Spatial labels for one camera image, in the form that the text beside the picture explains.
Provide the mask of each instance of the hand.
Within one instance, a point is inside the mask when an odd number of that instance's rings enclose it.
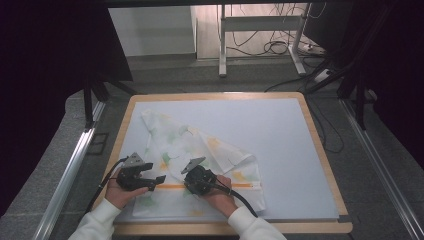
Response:
[[[218,179],[216,182],[218,185],[222,185],[221,183],[223,183],[225,186],[231,188],[230,178],[224,177],[222,175],[217,175],[216,177]],[[203,195],[202,198],[205,199],[209,205],[224,214],[226,218],[229,218],[231,214],[233,214],[233,212],[238,208],[233,196],[228,195],[227,193],[216,188],[212,188],[212,190],[209,193]]]
[[[116,182],[119,170],[120,169],[117,169],[113,176],[110,178],[109,183],[107,184],[105,198],[115,207],[123,209],[132,198],[146,193],[147,191],[149,191],[149,189],[147,187],[144,187],[131,192],[125,191]]]

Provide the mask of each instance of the black cable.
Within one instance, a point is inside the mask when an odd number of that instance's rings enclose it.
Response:
[[[349,237],[350,240],[355,240],[355,238],[353,238],[352,233],[348,233],[347,236]]]
[[[312,99],[310,99],[310,101],[315,105],[315,107],[318,109],[318,112],[321,114],[321,116],[325,119],[325,121],[327,121],[328,122],[328,124],[330,125],[330,127],[336,132],[336,134],[337,134],[337,136],[338,136],[338,138],[340,139],[340,142],[341,142],[341,147],[340,147],[340,149],[337,149],[337,150],[331,150],[331,149],[329,149],[329,148],[327,148],[327,146],[326,146],[326,142],[324,142],[323,143],[323,146],[324,146],[324,149],[325,150],[327,150],[327,151],[329,151],[329,152],[331,152],[331,153],[341,153],[342,151],[343,151],[343,149],[344,149],[344,146],[345,146],[345,144],[344,144],[344,141],[343,141],[343,138],[342,138],[342,136],[340,135],[340,133],[337,131],[337,129],[334,127],[334,125],[330,122],[330,120],[328,120],[328,118],[322,113],[322,111],[321,111],[321,109],[319,108],[319,106],[318,106],[318,104],[314,101],[314,100],[312,100]]]
[[[310,68],[317,68],[318,66],[319,66],[319,64],[318,65],[316,65],[316,66],[313,66],[313,65],[311,65],[310,63],[307,63],[306,62],[306,59],[310,59],[310,58],[312,58],[312,59],[316,59],[316,58],[324,58],[324,57],[316,57],[316,56],[309,56],[309,57],[303,57],[302,58],[302,63],[303,63],[303,65],[305,65],[305,66],[308,66],[308,67],[310,67]]]
[[[281,16],[281,14],[282,14],[282,12],[284,10],[284,3],[283,3],[283,6],[281,7],[281,11],[280,11],[280,4],[279,3],[274,3],[274,8],[271,9],[271,11],[268,13],[268,16],[271,15],[271,13],[272,13],[272,11],[274,11],[274,9],[276,9],[277,14]]]
[[[243,11],[243,9],[241,9],[241,4],[240,4],[240,11],[246,16],[246,13]]]
[[[324,2],[324,7],[322,8],[322,10],[321,10],[321,12],[320,12],[320,14],[318,16],[315,17],[315,16],[312,16],[311,14],[308,13],[308,17],[315,18],[315,19],[321,17],[321,15],[324,12],[326,6],[327,6],[327,2]]]
[[[366,22],[360,27],[360,29],[355,33],[355,35],[353,36],[353,38],[351,38],[348,42],[346,42],[342,47],[340,47],[339,49],[337,49],[336,51],[334,51],[331,56],[327,56],[325,59],[336,59],[337,57],[340,57],[340,54],[343,54],[344,52],[349,52],[349,51],[353,51],[355,46],[357,44],[360,44],[360,37],[363,36],[367,31],[369,31],[369,28],[371,27],[372,23],[373,23],[373,19],[375,18],[375,13],[371,14],[370,16],[368,16],[368,19],[366,20]],[[321,89],[323,86],[327,85],[328,83],[331,83],[332,81],[342,77],[343,75],[347,74],[353,67],[354,63],[355,63],[355,57],[356,55],[353,57],[353,60],[350,61],[350,63],[348,63],[347,65],[343,66],[341,69],[337,70],[335,73],[333,73],[331,76],[329,76],[327,79],[325,79],[324,81],[321,81],[317,84],[315,84],[314,86],[312,86],[310,89],[307,89],[307,84],[310,82],[309,79],[308,81],[305,82],[304,84],[304,91],[302,92],[304,95],[306,94],[310,94],[313,93],[319,89]]]
[[[119,159],[119,161],[117,161],[113,167],[109,170],[109,172],[106,174],[106,176],[103,178],[103,181],[100,183],[99,187],[97,188],[96,193],[94,194],[93,198],[91,199],[90,203],[87,206],[87,209],[85,210],[85,213],[88,213],[91,211],[91,208],[93,208],[94,202],[96,201],[97,197],[100,195],[100,193],[102,192],[103,188],[106,186],[107,182],[110,179],[110,176],[112,175],[113,171],[115,170],[115,168],[118,166],[118,164],[125,162],[125,160],[127,160],[128,157],[126,158],[122,158]]]
[[[301,93],[303,94],[303,92],[302,92],[302,91],[300,91],[300,89],[301,89],[302,87],[304,87],[304,88],[306,89],[306,87],[307,87],[308,83],[309,83],[312,79],[314,79],[314,78],[318,75],[318,73],[319,73],[321,70],[323,70],[324,68],[326,68],[326,67],[328,66],[328,64],[330,64],[330,59],[325,59],[324,61],[322,61],[322,62],[318,65],[318,67],[317,67],[317,68],[315,68],[315,69],[314,69],[314,71],[313,71],[312,73],[310,73],[310,74],[308,74],[308,75],[306,75],[306,76],[300,77],[300,78],[296,78],[296,79],[292,79],[292,80],[289,80],[289,81],[284,81],[284,82],[277,83],[277,84],[272,85],[272,86],[268,87],[267,89],[265,89],[265,91],[264,91],[264,92],[268,92],[268,91],[270,91],[271,89],[276,88],[276,87],[281,86],[281,85],[284,85],[284,84],[288,84],[288,83],[292,83],[292,82],[296,82],[296,81],[302,81],[302,80],[305,80],[305,83],[297,89],[297,91],[298,91],[298,92],[301,92]]]
[[[216,5],[216,22],[217,22],[217,31],[218,31],[218,38],[219,38],[219,41],[221,41],[221,36],[220,36],[220,31],[219,31],[219,18],[218,18],[218,15],[219,15],[219,12],[218,12],[218,5]],[[231,5],[231,16],[233,15],[233,5]],[[246,44],[248,41],[250,41],[257,33],[258,33],[259,31],[256,31],[256,32],[254,32],[247,40],[245,40],[243,43],[241,43],[241,44],[238,44],[237,43],[237,41],[236,41],[236,39],[235,39],[235,34],[234,34],[234,32],[232,32],[233,33],[233,41],[234,41],[234,44],[237,46],[237,47],[241,47],[241,46],[243,46],[244,44]],[[235,51],[238,51],[238,52],[241,52],[241,53],[243,53],[243,54],[245,54],[245,55],[248,55],[248,56],[254,56],[254,57],[256,57],[256,56],[261,56],[261,55],[265,55],[265,54],[273,54],[273,55],[283,55],[283,54],[285,54],[287,51],[288,51],[288,43],[286,43],[286,42],[284,42],[284,41],[272,41],[272,38],[273,38],[273,36],[274,36],[274,34],[275,34],[275,31],[273,32],[273,34],[271,35],[271,38],[270,38],[270,40],[269,40],[269,42],[267,42],[267,43],[265,43],[264,44],[264,52],[262,52],[262,53],[248,53],[248,52],[245,52],[245,51],[243,51],[243,50],[240,50],[240,49],[238,49],[238,48],[234,48],[234,47],[226,47],[227,49],[230,49],[230,50],[235,50]],[[286,48],[284,49],[284,51],[283,52],[277,52],[277,51],[275,51],[274,49],[273,49],[273,47],[275,47],[275,46],[281,46],[281,45],[284,45],[284,46],[286,46]]]
[[[258,217],[258,215],[256,214],[255,210],[253,210],[252,206],[249,204],[249,202],[243,196],[241,196],[239,193],[237,193],[236,191],[232,190],[231,188],[225,186],[221,182],[220,183],[223,186],[220,186],[220,185],[215,184],[215,183],[205,182],[203,180],[197,180],[197,182],[199,182],[201,184],[204,184],[204,185],[207,185],[207,186],[212,187],[212,188],[216,188],[218,190],[221,190],[221,191],[225,192],[226,194],[229,194],[231,196],[234,196],[234,197],[238,198],[249,209],[249,211],[252,213],[253,216]]]
[[[294,8],[296,7],[296,3],[293,5],[293,8],[292,8],[292,14],[291,15],[293,15],[293,12],[294,12]],[[289,12],[290,12],[290,8],[287,10],[287,12],[286,12],[286,17],[287,17],[287,15],[289,14]],[[290,45],[290,31],[289,31],[289,34],[288,34],[288,36],[287,36],[287,44],[288,45]]]
[[[305,96],[305,101],[306,101],[306,105],[308,106],[308,109],[311,111],[312,113],[312,117],[314,117],[316,119],[316,121],[318,122],[319,127],[321,128],[321,132],[322,132],[322,136],[320,136],[322,138],[322,146],[325,149],[325,144],[327,143],[327,134],[325,133],[325,128],[322,125],[321,120],[318,118],[318,115],[315,113],[315,111],[312,109],[310,103],[309,103],[309,98],[307,96]]]
[[[282,34],[281,34],[281,33],[283,32],[283,33],[285,33],[286,35],[288,35],[288,37],[295,38],[295,36],[291,35],[290,33],[286,32],[286,31],[279,31],[279,32],[280,32],[281,37],[283,37],[283,36],[282,36]],[[311,45],[311,46],[313,46],[313,47],[321,47],[320,45],[307,43],[307,42],[304,42],[304,41],[302,41],[302,40],[300,40],[299,42],[304,43],[304,44]]]

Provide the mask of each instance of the metal frame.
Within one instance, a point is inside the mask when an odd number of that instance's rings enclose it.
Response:
[[[359,141],[367,153],[371,164],[374,167],[375,172],[380,178],[381,183],[383,184],[387,195],[392,201],[394,207],[396,208],[400,218],[402,219],[406,229],[408,230],[411,238],[413,240],[424,239],[423,229],[418,222],[418,219],[412,210],[408,200],[402,194],[398,186],[396,185],[395,180],[392,178],[389,170],[384,164],[383,159],[381,159],[378,151],[374,147],[371,139],[368,137],[368,134],[365,130],[361,128],[359,123],[355,118],[355,111],[353,110],[349,100],[340,100],[340,104],[345,110],[346,115],[358,136]]]
[[[305,11],[301,16],[226,17],[225,5],[221,5],[219,76],[227,76],[225,33],[243,31],[296,31],[294,42],[293,44],[289,44],[288,50],[298,74],[300,76],[306,75],[305,68],[303,67],[302,61],[297,53],[297,48],[303,33],[303,28],[305,27],[309,9],[310,3],[307,3]]]
[[[75,177],[87,152],[88,145],[91,142],[96,130],[97,122],[103,112],[105,104],[98,102],[93,111],[93,125],[90,129],[84,131],[78,141],[78,144],[69,160],[69,163],[63,173],[62,178],[52,196],[52,199],[44,212],[37,230],[32,239],[48,239],[56,224],[57,218],[62,210],[63,204],[68,197],[68,193],[74,183]]]

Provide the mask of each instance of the gray floor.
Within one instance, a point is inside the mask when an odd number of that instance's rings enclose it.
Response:
[[[255,91],[297,77],[289,58],[231,60],[228,76],[219,78],[217,61],[150,58],[129,59],[134,82],[126,83],[140,93]],[[296,91],[302,81],[272,91]],[[97,134],[107,134],[102,146],[92,145],[63,206],[50,239],[66,239],[76,228],[91,196],[101,181],[130,96],[107,85],[111,97],[99,121]],[[288,234],[290,239],[411,239],[402,219],[381,184],[358,140],[333,83],[308,96],[328,159],[353,221],[347,234]],[[66,115],[37,169],[0,220],[0,239],[30,239],[49,204],[76,143],[84,130],[82,93],[71,96]],[[424,172],[379,120],[369,104],[365,108],[367,133],[420,222],[424,222]],[[113,239],[140,239],[114,236]],[[236,237],[142,237],[141,239],[237,239]]]

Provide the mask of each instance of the wall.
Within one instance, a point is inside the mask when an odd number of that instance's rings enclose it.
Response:
[[[125,56],[196,52],[190,6],[109,9]]]

